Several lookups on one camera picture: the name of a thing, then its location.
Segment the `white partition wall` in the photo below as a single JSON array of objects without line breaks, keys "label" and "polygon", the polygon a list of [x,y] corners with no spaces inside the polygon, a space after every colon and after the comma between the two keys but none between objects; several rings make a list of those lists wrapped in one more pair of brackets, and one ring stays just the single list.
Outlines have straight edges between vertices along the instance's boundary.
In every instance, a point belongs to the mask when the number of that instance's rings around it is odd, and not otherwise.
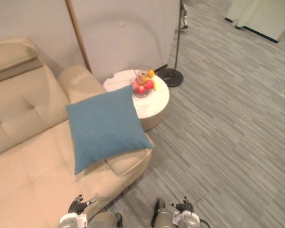
[{"label": "white partition wall", "polygon": [[84,65],[64,0],[0,0],[0,41],[28,37],[55,75]]},{"label": "white partition wall", "polygon": [[234,0],[226,17],[278,41],[285,32],[285,0]]},{"label": "white partition wall", "polygon": [[103,82],[136,65],[168,63],[178,0],[73,0],[93,74]]}]

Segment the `apple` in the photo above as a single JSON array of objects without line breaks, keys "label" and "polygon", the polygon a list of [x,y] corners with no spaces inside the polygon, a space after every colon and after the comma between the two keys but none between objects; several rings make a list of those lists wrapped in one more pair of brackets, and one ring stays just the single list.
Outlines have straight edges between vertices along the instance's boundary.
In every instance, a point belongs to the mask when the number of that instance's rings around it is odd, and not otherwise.
[{"label": "apple", "polygon": [[152,79],[147,80],[144,87],[146,89],[153,89],[154,88],[154,81]]},{"label": "apple", "polygon": [[139,84],[136,81],[132,82],[133,90],[137,89],[138,86],[139,86]]},{"label": "apple", "polygon": [[150,80],[151,78],[150,77],[145,77],[144,78],[144,82],[146,83],[146,81]]},{"label": "apple", "polygon": [[137,83],[140,84],[140,85],[143,85],[144,84],[144,77],[138,77],[136,79]]},{"label": "apple", "polygon": [[146,88],[143,85],[137,87],[136,92],[138,94],[145,94],[147,92]]}]

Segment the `beige leather sofa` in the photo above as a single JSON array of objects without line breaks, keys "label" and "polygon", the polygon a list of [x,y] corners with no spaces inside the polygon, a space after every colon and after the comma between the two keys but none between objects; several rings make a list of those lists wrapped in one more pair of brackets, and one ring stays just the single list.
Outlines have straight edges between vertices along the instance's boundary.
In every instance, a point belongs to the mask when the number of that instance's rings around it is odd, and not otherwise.
[{"label": "beige leather sofa", "polygon": [[98,198],[91,217],[143,174],[149,149],[74,175],[65,106],[105,92],[82,66],[56,80],[28,39],[0,43],[0,228],[55,228],[78,194]]}]

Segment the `red apple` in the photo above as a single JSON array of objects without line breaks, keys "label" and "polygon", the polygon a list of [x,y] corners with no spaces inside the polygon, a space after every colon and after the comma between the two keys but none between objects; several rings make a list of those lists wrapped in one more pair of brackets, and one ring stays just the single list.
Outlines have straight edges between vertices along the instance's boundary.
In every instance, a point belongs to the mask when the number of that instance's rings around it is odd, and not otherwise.
[{"label": "red apple", "polygon": [[133,90],[137,89],[138,86],[139,86],[139,84],[136,81],[132,82]]},{"label": "red apple", "polygon": [[152,80],[152,79],[147,80],[146,83],[145,83],[145,85],[144,85],[144,87],[145,87],[146,89],[153,89],[153,88],[154,88],[154,82],[153,82],[153,80]]},{"label": "red apple", "polygon": [[140,86],[137,87],[136,92],[138,94],[144,94],[144,93],[147,92],[147,90],[146,90],[146,88],[143,85],[140,85]]}]

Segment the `round white side table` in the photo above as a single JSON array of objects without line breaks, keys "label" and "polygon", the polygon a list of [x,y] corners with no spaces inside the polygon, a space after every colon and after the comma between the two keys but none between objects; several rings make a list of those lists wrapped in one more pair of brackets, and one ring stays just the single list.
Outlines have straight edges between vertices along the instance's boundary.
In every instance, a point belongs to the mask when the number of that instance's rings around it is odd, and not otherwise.
[{"label": "round white side table", "polygon": [[[103,86],[110,92],[130,84],[130,79],[135,77],[134,70],[124,70],[114,74],[112,78],[108,78]],[[133,95],[133,103],[138,118],[142,123],[142,128],[148,131],[158,125],[163,116],[163,111],[169,101],[169,89],[165,82],[158,76],[154,76],[153,80],[157,85],[157,90],[151,90],[150,93],[143,98]]]}]

